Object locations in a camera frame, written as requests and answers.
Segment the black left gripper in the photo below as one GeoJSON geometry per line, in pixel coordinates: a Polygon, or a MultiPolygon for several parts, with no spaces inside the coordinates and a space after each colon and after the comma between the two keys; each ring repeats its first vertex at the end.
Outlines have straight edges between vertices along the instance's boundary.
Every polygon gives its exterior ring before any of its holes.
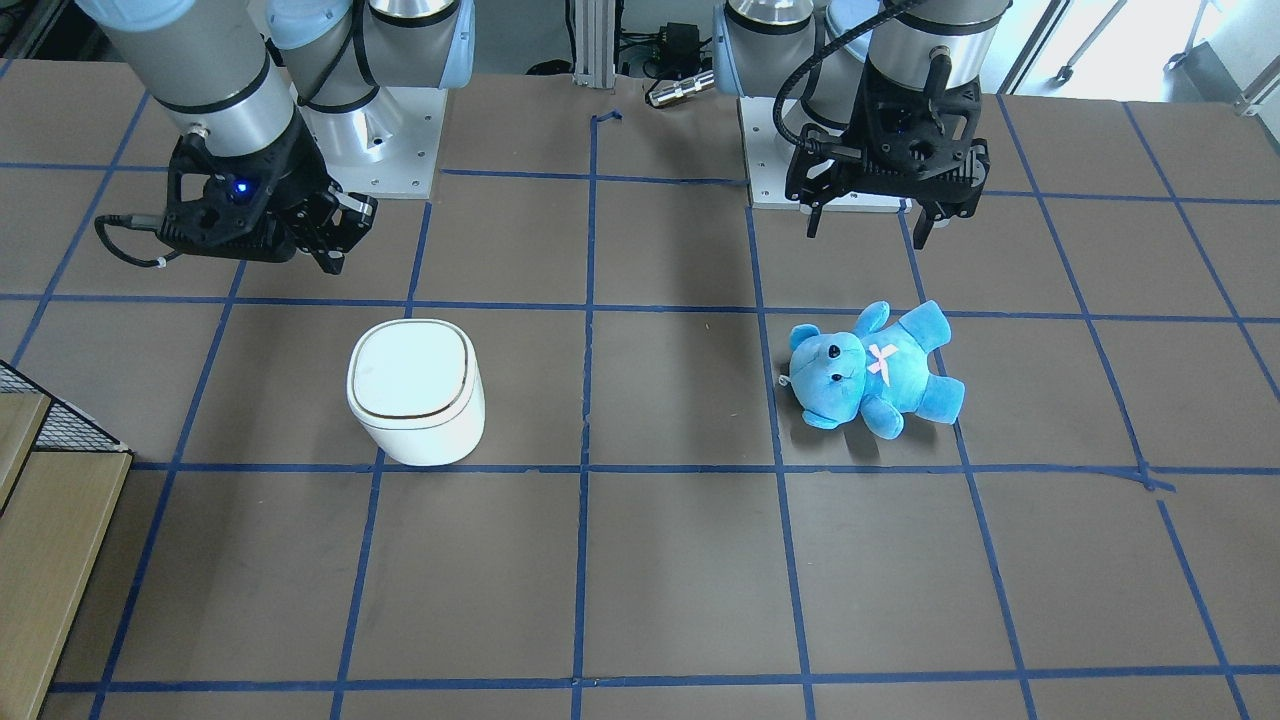
{"type": "Polygon", "coordinates": [[[975,214],[991,168],[988,145],[975,136],[980,82],[952,87],[950,69],[928,60],[925,87],[909,88],[867,64],[845,132],[803,127],[785,195],[806,210],[808,238],[817,237],[824,206],[849,193],[915,201],[915,251],[934,228],[975,214]]]}

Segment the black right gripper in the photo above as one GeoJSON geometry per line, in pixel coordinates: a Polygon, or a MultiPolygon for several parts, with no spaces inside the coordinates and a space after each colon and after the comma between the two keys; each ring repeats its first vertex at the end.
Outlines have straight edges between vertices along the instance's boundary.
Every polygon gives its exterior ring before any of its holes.
{"type": "MultiPolygon", "coordinates": [[[[178,143],[188,137],[214,155],[209,146],[210,132],[189,129],[178,143]]],[[[293,242],[296,252],[310,255],[321,272],[339,275],[346,256],[372,228],[379,200],[366,193],[339,192],[300,115],[292,117],[276,140],[255,152],[261,151],[285,156],[287,168],[273,195],[273,211],[285,227],[285,237],[293,242]]]]}

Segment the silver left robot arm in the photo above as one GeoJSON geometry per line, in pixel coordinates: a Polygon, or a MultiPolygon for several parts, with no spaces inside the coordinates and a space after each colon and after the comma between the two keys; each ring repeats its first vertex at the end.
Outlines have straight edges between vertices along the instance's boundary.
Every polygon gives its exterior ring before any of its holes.
{"type": "Polygon", "coordinates": [[[980,69],[1006,1],[722,1],[716,87],[740,101],[750,186],[817,233],[829,205],[919,213],[911,233],[977,211],[980,69]]]}

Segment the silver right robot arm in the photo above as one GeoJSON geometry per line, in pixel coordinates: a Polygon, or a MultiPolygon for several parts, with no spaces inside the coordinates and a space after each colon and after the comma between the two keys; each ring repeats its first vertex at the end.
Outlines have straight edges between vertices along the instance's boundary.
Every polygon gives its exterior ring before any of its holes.
{"type": "Polygon", "coordinates": [[[287,263],[332,275],[370,232],[379,199],[434,164],[398,88],[444,94],[474,73],[471,1],[270,1],[268,33],[243,1],[82,1],[178,128],[166,201],[106,214],[115,258],[287,263]]]}

